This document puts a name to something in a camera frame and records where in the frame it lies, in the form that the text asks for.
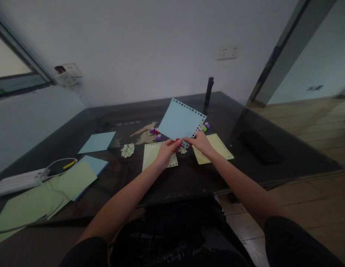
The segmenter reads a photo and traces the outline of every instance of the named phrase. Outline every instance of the wooden floor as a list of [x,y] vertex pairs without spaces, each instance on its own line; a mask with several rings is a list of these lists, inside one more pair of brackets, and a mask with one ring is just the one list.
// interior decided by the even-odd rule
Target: wooden floor
[[323,154],[345,165],[345,100],[311,99],[249,107]]
[[[250,109],[345,166],[345,100],[313,99]],[[345,173],[295,181],[270,191],[289,216],[345,263]],[[265,237],[241,204],[219,200],[254,263],[269,266]]]

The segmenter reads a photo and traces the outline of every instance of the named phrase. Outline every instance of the white cable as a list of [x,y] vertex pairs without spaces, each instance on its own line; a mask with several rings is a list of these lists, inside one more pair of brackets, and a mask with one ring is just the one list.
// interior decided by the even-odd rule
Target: white cable
[[[23,224],[23,225],[20,225],[20,226],[17,226],[17,227],[14,227],[14,228],[10,228],[10,229],[7,229],[7,230],[2,230],[0,231],[0,234],[4,234],[4,233],[7,233],[7,232],[11,232],[11,231],[14,231],[14,230],[17,230],[17,229],[20,229],[20,228],[23,228],[23,227],[26,227],[26,226],[29,226],[29,225],[32,225],[32,224],[35,224],[35,223],[38,223],[38,222],[41,222],[41,221],[44,221],[46,220],[48,217],[50,217],[52,214],[55,213],[55,211],[57,211],[57,209],[61,206],[61,204],[64,202],[64,199],[65,198],[68,198],[64,193],[58,191],[58,190],[54,190],[54,189],[50,189],[49,187],[46,186],[45,183],[43,183],[43,174],[46,172],[47,169],[49,169],[49,167],[51,167],[53,164],[55,164],[56,162],[58,161],[63,161],[63,160],[67,160],[67,159],[73,159],[75,160],[76,162],[74,163],[74,165],[77,163],[77,159],[76,158],[64,158],[64,159],[59,159],[59,160],[56,160],[54,161],[53,163],[51,163],[48,167],[45,168],[45,170],[42,172],[41,176],[39,177],[39,180],[40,180],[40,184],[41,186],[44,186],[45,189],[49,192],[53,192],[53,193],[56,193],[56,194],[59,194],[60,196],[62,196],[62,200],[60,202],[60,204],[53,210],[53,211],[50,211],[48,214],[46,214],[43,218],[40,218],[34,222],[30,222],[30,223],[27,223],[27,224]],[[66,173],[67,171],[64,171],[60,174],[56,174],[56,175],[52,175],[52,176],[49,176],[49,177],[45,177],[45,180],[51,178],[51,177],[54,177],[54,176],[58,176],[58,175],[62,175],[64,173]]]

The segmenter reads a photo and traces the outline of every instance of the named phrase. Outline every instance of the yellow cable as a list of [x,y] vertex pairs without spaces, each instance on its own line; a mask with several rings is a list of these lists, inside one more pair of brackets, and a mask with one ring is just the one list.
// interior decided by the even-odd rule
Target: yellow cable
[[74,165],[76,162],[77,162],[77,159],[76,159],[76,160],[74,160],[73,162],[71,162],[71,163],[67,164],[66,166],[64,166],[64,167],[63,167],[63,169],[67,169],[68,167],[70,167],[70,166]]

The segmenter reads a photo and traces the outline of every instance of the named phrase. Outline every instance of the window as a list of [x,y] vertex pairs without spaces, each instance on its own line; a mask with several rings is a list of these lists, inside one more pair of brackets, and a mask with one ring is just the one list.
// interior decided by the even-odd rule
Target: window
[[0,97],[53,84],[50,77],[0,22]]

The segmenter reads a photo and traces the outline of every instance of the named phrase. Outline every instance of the wall outlet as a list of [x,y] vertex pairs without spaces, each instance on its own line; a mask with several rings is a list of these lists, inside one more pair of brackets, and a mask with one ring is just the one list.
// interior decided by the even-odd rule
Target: wall outlet
[[67,63],[62,65],[66,72],[74,76],[75,78],[83,77],[82,72],[79,70],[75,63]]
[[78,83],[78,80],[75,79],[74,76],[72,76],[70,73],[68,72],[64,72],[63,74],[60,74],[58,77],[58,82],[59,84],[63,85],[63,86],[73,86],[75,84]]
[[218,60],[235,59],[239,56],[239,45],[229,44],[220,47]]

